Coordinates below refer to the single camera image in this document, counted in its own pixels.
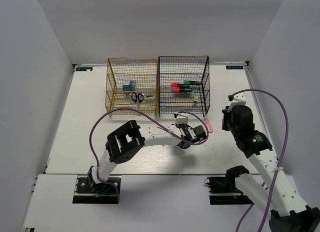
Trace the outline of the green highlighter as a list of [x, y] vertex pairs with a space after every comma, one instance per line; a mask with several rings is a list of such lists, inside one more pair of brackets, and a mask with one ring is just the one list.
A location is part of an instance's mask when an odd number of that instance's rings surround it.
[[201, 85], [202, 83], [200, 81], [192, 81], [192, 80], [185, 80], [185, 85]]

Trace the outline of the blue tape dispenser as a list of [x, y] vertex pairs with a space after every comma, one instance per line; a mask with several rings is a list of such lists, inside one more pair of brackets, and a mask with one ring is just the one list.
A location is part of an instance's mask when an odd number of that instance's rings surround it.
[[136, 91], [136, 80], [130, 80], [129, 84], [122, 85], [123, 91]]

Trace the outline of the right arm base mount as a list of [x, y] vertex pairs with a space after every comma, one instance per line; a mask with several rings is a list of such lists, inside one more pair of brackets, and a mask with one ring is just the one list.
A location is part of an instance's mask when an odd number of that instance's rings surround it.
[[233, 189], [225, 177], [208, 177], [204, 180], [208, 187], [210, 205], [250, 205], [252, 201], [242, 191]]

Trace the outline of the black handled scissors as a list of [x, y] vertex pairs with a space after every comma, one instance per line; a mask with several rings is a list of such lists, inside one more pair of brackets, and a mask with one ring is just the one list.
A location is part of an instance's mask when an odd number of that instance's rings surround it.
[[142, 93], [132, 93], [132, 101], [136, 104], [137, 111], [140, 111], [140, 104], [144, 101], [144, 95]]

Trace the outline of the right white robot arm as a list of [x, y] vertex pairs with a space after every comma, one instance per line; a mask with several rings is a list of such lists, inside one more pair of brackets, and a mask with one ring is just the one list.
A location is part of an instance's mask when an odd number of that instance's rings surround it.
[[226, 106], [222, 110], [222, 129], [230, 131], [237, 147], [257, 169], [264, 189], [247, 168], [227, 171], [226, 187], [242, 191], [262, 212], [273, 232], [314, 232], [320, 224], [319, 208], [311, 208], [288, 180], [267, 136], [256, 130], [253, 113], [245, 105]]

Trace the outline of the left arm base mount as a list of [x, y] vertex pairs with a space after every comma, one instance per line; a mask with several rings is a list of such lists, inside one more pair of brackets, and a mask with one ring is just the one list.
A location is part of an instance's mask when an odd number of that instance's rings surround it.
[[118, 204], [118, 195], [112, 185], [98, 184], [90, 187], [87, 176], [77, 176], [73, 204]]

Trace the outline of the pink highlighter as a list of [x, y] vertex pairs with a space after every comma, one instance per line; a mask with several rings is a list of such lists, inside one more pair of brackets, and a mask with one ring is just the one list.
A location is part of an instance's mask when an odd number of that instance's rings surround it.
[[185, 84], [180, 84], [180, 83], [172, 83], [171, 84], [172, 88], [189, 88], [189, 85], [185, 85]]

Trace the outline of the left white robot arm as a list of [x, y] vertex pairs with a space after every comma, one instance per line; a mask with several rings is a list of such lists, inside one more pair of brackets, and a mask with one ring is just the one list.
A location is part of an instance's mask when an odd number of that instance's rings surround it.
[[186, 149], [206, 139], [207, 132], [202, 125], [175, 123], [164, 128], [146, 127], [144, 131], [137, 121], [130, 120], [107, 136], [98, 165], [88, 171], [88, 185], [96, 192], [103, 190], [116, 166], [131, 160], [143, 147], [170, 145]]

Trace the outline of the pink eraser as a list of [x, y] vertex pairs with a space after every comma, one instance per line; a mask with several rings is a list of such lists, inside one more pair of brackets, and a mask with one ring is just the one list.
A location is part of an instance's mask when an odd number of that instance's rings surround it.
[[208, 118], [204, 118], [203, 122], [205, 123], [205, 125], [206, 125], [206, 127], [208, 129], [208, 132], [212, 133], [213, 132], [213, 128], [211, 126], [211, 123], [210, 123], [209, 119]]

